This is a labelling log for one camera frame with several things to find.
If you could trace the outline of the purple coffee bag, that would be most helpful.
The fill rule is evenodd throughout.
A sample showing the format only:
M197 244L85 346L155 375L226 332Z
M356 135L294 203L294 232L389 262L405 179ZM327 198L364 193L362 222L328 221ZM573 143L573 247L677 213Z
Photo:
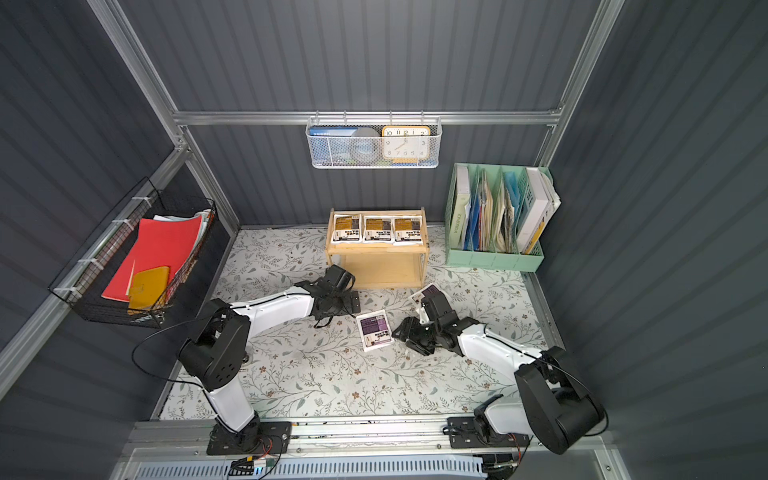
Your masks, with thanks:
M423 287L422 289L411 294L409 299L416 308L420 308L422 306L423 300L426 297L430 297L440 292L441 290L436 284L430 283L427 286Z
M365 352L394 343L392 329L385 310L358 315L355 317L355 324L358 327Z

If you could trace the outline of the orange coffee bag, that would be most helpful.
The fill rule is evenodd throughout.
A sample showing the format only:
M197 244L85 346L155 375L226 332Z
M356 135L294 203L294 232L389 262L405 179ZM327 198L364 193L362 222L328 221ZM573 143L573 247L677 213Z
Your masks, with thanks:
M363 217L364 243L393 243L394 218L382 215L365 215Z
M420 216L397 216L393 218L393 241L395 244L422 244L422 219Z
M360 243L362 241L362 216L360 214L333 215L331 243Z

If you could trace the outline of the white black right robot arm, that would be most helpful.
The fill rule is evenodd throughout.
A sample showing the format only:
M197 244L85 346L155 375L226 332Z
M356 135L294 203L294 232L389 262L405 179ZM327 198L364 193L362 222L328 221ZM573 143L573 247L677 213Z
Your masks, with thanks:
M473 410L468 426L450 420L448 435L483 445L536 438L550 452L563 454L581 438L596 436L599 424L609 424L605 407L563 348L528 348L493 332L487 323L461 318L439 290L422 295L418 312L394 330L395 339L423 356L441 348L482 363L512 380L520 398L493 395Z

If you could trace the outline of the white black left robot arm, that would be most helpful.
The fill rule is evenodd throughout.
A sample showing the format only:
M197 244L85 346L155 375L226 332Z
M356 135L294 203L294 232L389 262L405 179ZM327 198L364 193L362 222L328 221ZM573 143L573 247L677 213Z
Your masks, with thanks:
M213 299L204 305L198 316L203 324L184 341L177 358L199 381L220 425L239 434L258 423L238 379L249 340L294 320L313 318L322 328L336 316L358 313L355 281L353 274L331 265L319 279L280 293L235 303Z

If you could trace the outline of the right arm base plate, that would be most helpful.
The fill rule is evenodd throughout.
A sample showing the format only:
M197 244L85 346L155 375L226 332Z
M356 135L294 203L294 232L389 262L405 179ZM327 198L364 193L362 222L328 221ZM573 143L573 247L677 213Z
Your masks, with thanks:
M531 442L531 436L520 433L500 434L476 417L449 417L442 433L449 437L452 449L511 448L522 449Z

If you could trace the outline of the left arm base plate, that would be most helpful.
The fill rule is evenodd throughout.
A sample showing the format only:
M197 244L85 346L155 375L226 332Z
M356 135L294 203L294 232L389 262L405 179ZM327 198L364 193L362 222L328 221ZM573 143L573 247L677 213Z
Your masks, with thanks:
M209 456L283 454L287 451L292 427L291 422L252 420L242 431L234 432L216 420L209 435L206 454Z

